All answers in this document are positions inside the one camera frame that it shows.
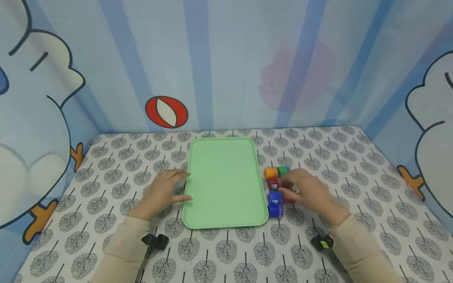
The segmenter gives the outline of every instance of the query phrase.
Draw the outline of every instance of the green tray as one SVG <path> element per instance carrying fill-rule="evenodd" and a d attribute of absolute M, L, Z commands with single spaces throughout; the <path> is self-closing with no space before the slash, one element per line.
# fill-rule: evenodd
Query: green tray
<path fill-rule="evenodd" d="M 190 144 L 183 222 L 190 229 L 260 226 L 269 218 L 253 141 L 204 138 Z"/>

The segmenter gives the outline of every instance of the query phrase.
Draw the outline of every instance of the table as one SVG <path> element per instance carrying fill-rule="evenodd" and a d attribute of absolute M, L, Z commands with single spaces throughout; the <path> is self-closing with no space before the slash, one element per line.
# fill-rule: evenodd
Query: table
<path fill-rule="evenodd" d="M 453 240 L 356 126 L 156 134 L 101 134 L 65 191 L 15 282 L 88 282 L 116 227 L 157 173 L 186 168 L 196 138 L 248 136 L 260 170 L 288 165 L 320 178 L 376 237 L 408 282 L 453 280 Z M 264 179 L 263 187 L 267 190 Z M 175 194 L 184 193 L 184 184 Z M 327 223 L 299 204 L 261 227 L 190 230 L 182 205 L 150 224 L 165 251 L 149 249 L 137 282 L 350 282 L 331 250 L 309 240 Z"/>

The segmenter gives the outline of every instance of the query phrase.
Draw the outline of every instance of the cartoon bird foot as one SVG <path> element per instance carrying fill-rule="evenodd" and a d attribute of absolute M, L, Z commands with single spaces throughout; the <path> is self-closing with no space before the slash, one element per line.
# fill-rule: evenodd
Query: cartoon bird foot
<path fill-rule="evenodd" d="M 76 161 L 76 165 L 74 166 L 74 172 L 76 172 L 80 165 L 82 164 L 82 161 L 83 161 L 83 144 L 82 143 L 78 143 L 77 147 L 76 147 L 76 150 L 74 150 L 72 147 L 71 147 L 71 156 L 72 158 L 74 158 L 74 160 Z"/>
<path fill-rule="evenodd" d="M 31 209 L 30 214 L 33 216 L 34 220 L 27 229 L 25 229 L 25 232 L 22 235 L 25 244 L 29 245 L 33 238 L 44 229 L 47 221 L 57 207 L 57 204 L 58 200 L 54 199 L 47 207 L 37 204 Z"/>
<path fill-rule="evenodd" d="M 406 181 L 409 187 L 414 191 L 414 193 L 421 199 L 424 200 L 423 193 L 420 191 L 421 186 L 424 183 L 424 180 L 421 175 L 412 177 L 409 171 L 403 165 L 397 166 L 398 172 L 400 172 L 401 177 Z"/>

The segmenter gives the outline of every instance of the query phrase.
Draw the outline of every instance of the beige sleeve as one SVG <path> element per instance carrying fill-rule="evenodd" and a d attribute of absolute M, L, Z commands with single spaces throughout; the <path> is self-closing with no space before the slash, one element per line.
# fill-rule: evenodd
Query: beige sleeve
<path fill-rule="evenodd" d="M 373 236 L 350 215 L 330 229 L 333 251 L 356 283 L 401 283 Z"/>
<path fill-rule="evenodd" d="M 141 239 L 149 221 L 126 216 L 118 226 L 90 283 L 133 283 L 148 246 Z"/>

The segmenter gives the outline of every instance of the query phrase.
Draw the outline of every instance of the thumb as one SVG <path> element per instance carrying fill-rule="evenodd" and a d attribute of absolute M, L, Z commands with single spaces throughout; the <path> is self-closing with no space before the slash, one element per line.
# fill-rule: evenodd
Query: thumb
<path fill-rule="evenodd" d="M 290 199 L 292 199 L 294 201 L 300 201 L 302 199 L 302 197 L 300 195 L 298 195 L 294 191 L 288 190 L 287 188 L 280 187 L 280 188 L 278 188 L 278 191 L 283 193 L 283 195 L 285 197 L 290 198 Z"/>
<path fill-rule="evenodd" d="M 178 195 L 178 196 L 173 196 L 173 203 L 175 202 L 181 202 L 181 201 L 191 201 L 192 197 L 188 195 Z"/>

